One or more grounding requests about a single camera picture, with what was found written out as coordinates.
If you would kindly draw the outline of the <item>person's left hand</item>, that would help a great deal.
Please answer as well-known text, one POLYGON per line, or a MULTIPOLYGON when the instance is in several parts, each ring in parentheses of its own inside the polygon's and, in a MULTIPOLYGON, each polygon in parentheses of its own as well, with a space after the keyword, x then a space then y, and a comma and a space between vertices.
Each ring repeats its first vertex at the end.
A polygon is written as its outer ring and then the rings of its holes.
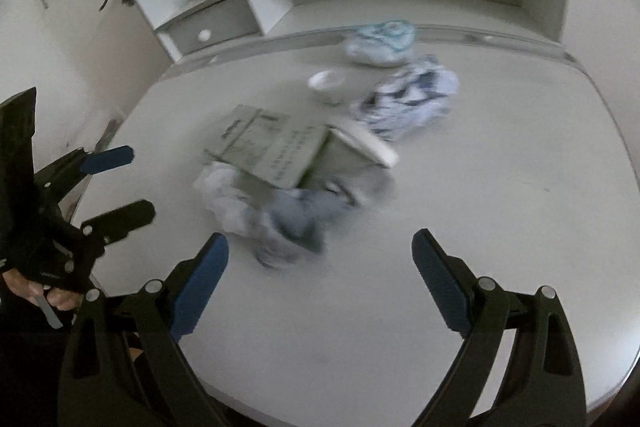
POLYGON ((44 297, 52 308, 58 311, 70 311, 77 309, 82 301, 82 296, 73 291, 61 288, 46 291, 40 283, 27 280, 15 269, 4 272, 2 279, 14 295, 26 299, 35 306, 38 305, 37 299, 44 297))

